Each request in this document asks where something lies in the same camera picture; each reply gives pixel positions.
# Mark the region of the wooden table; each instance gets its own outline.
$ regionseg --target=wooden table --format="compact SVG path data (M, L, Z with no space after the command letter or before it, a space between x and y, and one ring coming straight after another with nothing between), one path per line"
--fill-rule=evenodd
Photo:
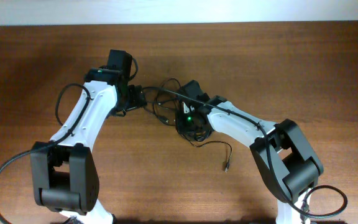
M110 49L139 63L136 85L169 77L199 81L256 117L296 121L325 168L320 184L349 197L331 220L358 223L358 22L262 22L238 24L0 27L0 165L59 126L54 106L61 88L83 83L91 67L104 65ZM79 90L63 97L66 118ZM175 128L144 110L109 118L94 145L99 199L119 219L223 221L274 218L267 190L248 148L223 134L191 147ZM322 190L311 211L337 209L341 197ZM13 223L62 222L36 206L29 157L0 177L0 211Z

